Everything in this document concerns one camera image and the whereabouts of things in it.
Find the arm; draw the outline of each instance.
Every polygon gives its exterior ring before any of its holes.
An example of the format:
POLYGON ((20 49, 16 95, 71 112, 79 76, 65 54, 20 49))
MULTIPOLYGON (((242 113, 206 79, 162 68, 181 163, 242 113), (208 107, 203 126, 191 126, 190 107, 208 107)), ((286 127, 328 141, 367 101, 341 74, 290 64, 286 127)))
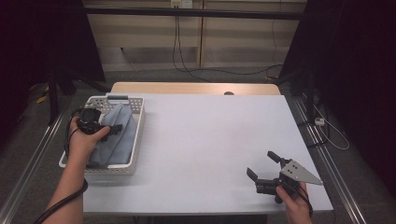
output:
MULTIPOLYGON (((70 124, 71 132, 78 128, 77 119, 72 119, 70 124)), ((109 130, 109 127, 105 127, 91 135, 87 135, 80 130, 73 133, 70 139, 70 152, 66 167, 47 208, 50 208, 63 198, 81 189, 84 182, 85 165, 94 150, 96 142, 105 136, 109 130)), ((44 223, 75 224, 82 223, 82 219, 82 195, 80 195, 48 217, 44 223)))
MULTIPOLYGON (((300 182, 301 188, 306 192, 305 182, 300 182)), ((302 195, 305 195, 302 189, 299 189, 302 195)), ((298 195, 292 197, 280 186, 276 187, 276 193, 283 200, 286 205, 286 215, 288 217, 289 224, 311 224, 312 220, 309 216, 309 206, 306 202, 301 199, 298 195)))

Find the hand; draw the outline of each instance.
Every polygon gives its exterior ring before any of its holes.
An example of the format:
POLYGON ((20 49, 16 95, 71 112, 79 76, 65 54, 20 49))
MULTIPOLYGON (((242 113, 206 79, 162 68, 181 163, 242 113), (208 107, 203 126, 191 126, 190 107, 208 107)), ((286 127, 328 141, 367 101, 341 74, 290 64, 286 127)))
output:
MULTIPOLYGON (((307 192, 305 182, 300 182, 300 186, 305 190, 305 192, 307 192)), ((299 189, 299 192, 307 198, 308 195, 305 195, 305 192, 302 189, 299 189)), ((289 224, 312 223, 311 217, 309 216, 309 206, 301 197, 297 194, 290 197, 281 186, 276 187, 276 193, 286 205, 286 215, 288 217, 289 224)))
POLYGON ((96 142, 104 137, 110 127, 105 127, 94 134, 85 134, 77 126, 78 117, 74 117, 70 123, 69 161, 77 161, 86 164, 93 152, 96 142))

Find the gray cloth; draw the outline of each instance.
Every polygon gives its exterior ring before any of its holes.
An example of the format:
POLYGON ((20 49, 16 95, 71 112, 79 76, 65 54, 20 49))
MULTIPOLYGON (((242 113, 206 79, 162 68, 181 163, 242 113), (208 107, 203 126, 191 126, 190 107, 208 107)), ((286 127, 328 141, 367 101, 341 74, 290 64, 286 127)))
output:
POLYGON ((109 165, 128 163, 134 147, 137 124, 128 105, 118 104, 106 114, 102 125, 122 124, 118 134, 110 135, 107 141, 99 141, 91 154, 89 165, 109 165))

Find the forearm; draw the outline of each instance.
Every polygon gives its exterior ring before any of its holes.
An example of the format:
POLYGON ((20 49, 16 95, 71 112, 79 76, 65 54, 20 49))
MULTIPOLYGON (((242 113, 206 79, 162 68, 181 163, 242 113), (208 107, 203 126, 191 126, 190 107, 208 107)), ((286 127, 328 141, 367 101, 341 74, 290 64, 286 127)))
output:
MULTIPOLYGON (((64 169, 64 173, 49 202, 48 208, 82 188, 84 170, 85 164, 83 162, 73 162, 73 160, 70 160, 70 163, 64 169)), ((82 195, 80 195, 48 217, 44 223, 82 223, 82 206, 82 195)))

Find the white tabletop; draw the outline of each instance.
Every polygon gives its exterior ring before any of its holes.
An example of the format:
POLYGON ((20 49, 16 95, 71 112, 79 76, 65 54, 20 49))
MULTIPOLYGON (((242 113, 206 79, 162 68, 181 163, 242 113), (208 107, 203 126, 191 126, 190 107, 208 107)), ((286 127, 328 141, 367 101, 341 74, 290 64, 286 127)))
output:
MULTIPOLYGON (((145 99, 146 121, 133 176, 87 176, 84 212, 131 215, 270 214, 274 196, 259 178, 278 177, 272 150, 318 176, 284 96, 130 94, 145 99)), ((323 186, 308 184, 315 211, 332 210, 323 186)))

